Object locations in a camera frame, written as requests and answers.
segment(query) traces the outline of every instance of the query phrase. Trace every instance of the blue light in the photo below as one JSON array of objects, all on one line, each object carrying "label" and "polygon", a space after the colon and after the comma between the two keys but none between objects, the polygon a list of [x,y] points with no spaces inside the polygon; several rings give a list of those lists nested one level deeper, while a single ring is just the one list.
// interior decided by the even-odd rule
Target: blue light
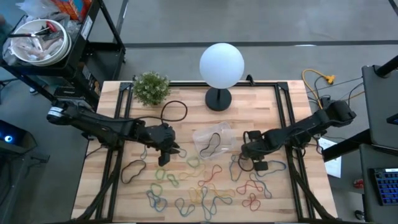
[{"label": "blue light", "polygon": [[12,137],[11,136],[6,136],[4,137],[5,142],[11,142],[12,141]]}]

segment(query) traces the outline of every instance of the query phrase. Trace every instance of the keyboard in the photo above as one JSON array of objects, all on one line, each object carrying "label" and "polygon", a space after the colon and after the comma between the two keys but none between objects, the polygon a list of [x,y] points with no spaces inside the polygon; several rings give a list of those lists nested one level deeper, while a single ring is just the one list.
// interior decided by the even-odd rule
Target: keyboard
[{"label": "keyboard", "polygon": [[398,168],[370,169],[371,179],[381,206],[398,205]]}]

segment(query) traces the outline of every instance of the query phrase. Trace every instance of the butcher block tabletop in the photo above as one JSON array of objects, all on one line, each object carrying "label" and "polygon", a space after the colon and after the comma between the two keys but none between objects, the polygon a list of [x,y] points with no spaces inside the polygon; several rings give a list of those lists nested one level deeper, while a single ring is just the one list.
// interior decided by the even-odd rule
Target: butcher block tabletop
[{"label": "butcher block tabletop", "polygon": [[[311,110],[303,81],[284,82],[289,85],[296,121],[310,116]],[[120,82],[104,82],[97,113],[114,116],[119,85]],[[266,174],[264,177],[257,177],[262,182],[249,181],[251,178],[256,180],[255,175],[251,175],[254,171],[242,172],[239,176],[241,169],[231,160],[231,157],[241,151],[244,131],[264,132],[280,128],[274,88],[231,87],[229,89],[232,94],[231,106],[222,112],[207,108],[205,104],[207,89],[208,87],[171,87],[171,94],[164,103],[153,107],[143,106],[133,99],[130,118],[160,116],[163,105],[172,100],[182,101],[188,106],[188,114],[183,121],[169,122],[176,133],[175,142],[187,151],[187,155],[183,157],[185,155],[183,151],[180,155],[171,155],[170,162],[163,166],[163,169],[159,169],[157,162],[160,152],[148,148],[147,157],[144,159],[145,169],[128,184],[119,180],[114,222],[297,221],[289,171],[285,169],[287,159],[284,147],[265,156],[265,161],[271,162],[269,170],[259,172],[260,175]],[[282,91],[285,117],[288,118],[283,94]],[[124,115],[126,98],[123,99],[121,117]],[[183,105],[172,103],[166,107],[164,117],[179,119],[184,113]],[[160,124],[158,119],[144,120],[147,126]],[[223,121],[233,130],[233,136],[236,138],[235,147],[212,159],[197,160],[198,151],[193,142],[193,133]],[[98,141],[90,141],[87,154],[99,147]],[[106,151],[105,148],[100,149],[85,159],[72,218],[79,217],[99,192]],[[144,157],[143,152],[142,144],[127,141],[124,145],[121,167],[126,167],[132,161],[141,160],[140,156]],[[306,148],[304,161],[311,191],[326,210],[336,216],[335,203],[322,156],[317,153],[314,146],[309,146]],[[124,182],[128,182],[143,167],[143,162],[135,162],[124,170],[121,178]],[[108,211],[109,196],[110,190],[105,197],[105,215]],[[300,200],[304,217],[308,217],[301,190]]]}]

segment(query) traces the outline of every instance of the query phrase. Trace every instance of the wooden table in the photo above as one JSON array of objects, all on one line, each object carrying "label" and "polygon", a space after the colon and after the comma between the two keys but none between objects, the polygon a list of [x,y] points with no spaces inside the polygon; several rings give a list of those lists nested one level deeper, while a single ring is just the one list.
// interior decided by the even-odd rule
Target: wooden table
[{"label": "wooden table", "polygon": [[[294,107],[294,115],[296,120],[301,120],[311,115],[310,106],[307,100],[307,94],[302,81],[287,81],[289,84],[290,96]],[[120,82],[105,82],[101,98],[99,100],[99,114],[113,117],[116,99],[118,96]],[[232,87],[230,92],[233,96],[231,106],[223,112],[215,112],[209,110],[205,105],[205,93],[207,88],[204,87],[178,87],[172,88],[171,95],[165,102],[170,100],[183,101],[188,106],[188,116],[181,122],[170,123],[176,132],[176,142],[181,148],[188,151],[188,156],[197,156],[197,151],[193,144],[192,134],[197,129],[207,128],[222,121],[229,123],[234,129],[237,145],[233,151],[228,151],[217,158],[209,161],[202,161],[206,164],[206,173],[204,177],[189,177],[186,180],[179,181],[179,187],[175,188],[166,178],[161,181],[155,179],[155,172],[158,169],[157,158],[159,152],[154,149],[148,149],[148,156],[145,159],[147,166],[142,173],[137,176],[130,184],[122,184],[119,181],[118,196],[114,211],[114,222],[202,222],[205,221],[204,211],[201,203],[195,203],[195,211],[188,217],[182,217],[175,207],[175,200],[179,197],[185,199],[185,207],[183,212],[191,204],[188,190],[190,187],[198,187],[198,180],[206,180],[215,164],[219,164],[223,171],[215,175],[210,182],[220,191],[233,189],[242,186],[249,180],[249,173],[243,172],[237,182],[230,179],[229,164],[231,155],[238,154],[243,143],[243,131],[261,130],[267,131],[272,128],[279,128],[279,114],[277,104],[275,102],[275,92],[273,88],[268,87]],[[154,108],[144,107],[137,100],[132,102],[130,117],[138,117],[145,115],[160,116],[163,105]],[[171,104],[165,110],[165,117],[169,119],[178,119],[183,116],[184,108],[179,104]],[[159,120],[146,119],[147,125],[157,125]],[[90,142],[88,153],[98,148],[99,143]],[[144,150],[142,144],[136,142],[127,142],[124,148],[122,167],[128,165],[131,161],[140,159],[139,156]],[[80,179],[76,201],[72,212],[72,218],[76,218],[82,214],[85,208],[91,203],[95,195],[98,193],[101,185],[103,167],[105,163],[106,150],[101,149],[90,155],[84,163],[83,171]],[[266,160],[277,160],[287,163],[285,151],[281,149],[266,156]],[[326,210],[336,216],[335,204],[331,189],[326,175],[325,165],[321,155],[315,151],[315,147],[308,147],[304,157],[305,166],[308,175],[308,181],[312,192],[315,194],[320,203]],[[269,171],[281,168],[281,165],[270,163]],[[142,166],[134,166],[124,173],[124,178],[136,174]],[[172,155],[171,161],[164,166],[168,174],[174,174],[178,177],[181,172],[191,172],[193,169],[188,166],[186,159],[182,159],[177,155]],[[233,176],[237,178],[240,168],[234,164]],[[272,198],[265,198],[262,192],[258,192],[252,187],[248,187],[245,195],[237,194],[233,197],[231,205],[226,205],[217,201],[217,214],[212,216],[211,222],[292,222],[297,221],[295,214],[294,200],[290,177],[288,170],[279,171],[261,178],[272,192]],[[151,183],[158,183],[163,187],[161,197],[166,198],[168,205],[163,212],[156,212],[149,206],[149,199],[146,191],[150,189]],[[249,198],[249,194],[254,193],[261,201],[258,211],[252,212],[248,207],[242,206],[242,201]],[[205,205],[210,208],[214,192],[209,191],[205,197]],[[300,191],[300,200],[302,203],[305,217],[307,217],[307,208],[303,193]]]}]

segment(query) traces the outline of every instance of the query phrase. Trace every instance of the white globe lamp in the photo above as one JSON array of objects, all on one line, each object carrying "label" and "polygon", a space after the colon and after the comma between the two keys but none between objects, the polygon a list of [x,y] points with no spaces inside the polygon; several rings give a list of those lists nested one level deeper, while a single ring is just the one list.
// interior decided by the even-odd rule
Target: white globe lamp
[{"label": "white globe lamp", "polygon": [[231,44],[219,43],[210,46],[200,58],[202,78],[211,86],[206,93],[206,105],[211,110],[226,110],[232,101],[227,88],[242,77],[244,60],[239,50]]}]

